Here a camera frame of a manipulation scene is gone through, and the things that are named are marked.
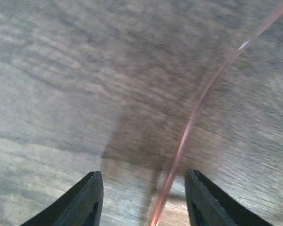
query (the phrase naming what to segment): wooden table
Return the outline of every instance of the wooden table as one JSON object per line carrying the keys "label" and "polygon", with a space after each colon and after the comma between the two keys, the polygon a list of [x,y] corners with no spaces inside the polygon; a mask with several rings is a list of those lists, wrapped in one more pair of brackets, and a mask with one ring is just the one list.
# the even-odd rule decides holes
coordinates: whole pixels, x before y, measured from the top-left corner
{"label": "wooden table", "polygon": [[[276,5],[0,0],[0,226],[23,223],[94,170],[101,225],[143,225],[205,84]],[[283,17],[211,96],[163,226],[189,225],[189,168],[283,226]]]}

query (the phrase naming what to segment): wood grain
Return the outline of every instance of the wood grain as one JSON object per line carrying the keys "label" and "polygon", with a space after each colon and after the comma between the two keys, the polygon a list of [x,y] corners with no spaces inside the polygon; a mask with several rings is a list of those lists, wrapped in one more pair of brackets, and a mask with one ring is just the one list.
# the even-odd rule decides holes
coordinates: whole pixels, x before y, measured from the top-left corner
{"label": "wood grain", "polygon": [[[0,0],[0,226],[23,223],[94,170],[101,225],[143,225],[193,103],[276,5]],[[283,226],[283,17],[212,95],[163,226],[189,225],[187,169]]]}

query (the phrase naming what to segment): translucent red tube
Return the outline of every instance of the translucent red tube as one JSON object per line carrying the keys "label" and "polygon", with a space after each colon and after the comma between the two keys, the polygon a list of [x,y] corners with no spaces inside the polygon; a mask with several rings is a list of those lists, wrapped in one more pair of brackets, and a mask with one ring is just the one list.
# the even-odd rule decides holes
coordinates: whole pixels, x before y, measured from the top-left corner
{"label": "translucent red tube", "polygon": [[209,84],[204,89],[201,97],[199,98],[196,104],[196,110],[192,113],[191,117],[189,118],[188,123],[186,124],[183,134],[179,139],[178,145],[174,151],[174,157],[170,164],[169,169],[167,169],[163,183],[158,188],[158,192],[156,194],[155,201],[150,209],[150,215],[148,220],[146,221],[146,225],[149,226],[158,226],[162,212],[164,210],[166,199],[168,194],[171,190],[173,181],[176,177],[176,173],[183,155],[183,150],[186,144],[186,141],[193,129],[195,122],[200,115],[210,93],[214,90],[217,81],[226,74],[228,68],[235,62],[235,60],[242,54],[242,52],[246,49],[246,47],[261,33],[263,33],[270,25],[272,25],[281,15],[283,14],[283,3],[269,16],[267,16],[260,26],[254,31],[254,33],[246,39],[246,41],[237,48],[224,62],[224,64],[220,67],[217,73],[213,76]]}

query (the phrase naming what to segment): black plastic claw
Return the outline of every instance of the black plastic claw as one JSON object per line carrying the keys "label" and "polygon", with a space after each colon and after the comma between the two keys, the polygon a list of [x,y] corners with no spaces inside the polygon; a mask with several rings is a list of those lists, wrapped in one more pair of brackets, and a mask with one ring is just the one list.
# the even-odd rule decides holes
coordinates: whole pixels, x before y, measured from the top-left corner
{"label": "black plastic claw", "polygon": [[103,206],[100,172],[90,172],[48,208],[21,226],[99,226]]}
{"label": "black plastic claw", "polygon": [[192,226],[272,226],[197,170],[187,171],[185,193]]}

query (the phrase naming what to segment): wooden surface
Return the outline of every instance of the wooden surface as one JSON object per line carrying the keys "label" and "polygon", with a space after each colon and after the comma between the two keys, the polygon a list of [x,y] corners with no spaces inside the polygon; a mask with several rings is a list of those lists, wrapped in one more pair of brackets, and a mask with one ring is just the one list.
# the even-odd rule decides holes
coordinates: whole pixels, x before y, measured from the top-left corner
{"label": "wooden surface", "polygon": [[[206,82],[278,2],[0,0],[0,226],[101,170],[101,225],[142,226]],[[198,169],[283,226],[283,17],[235,63],[186,148],[162,218],[189,225]]]}

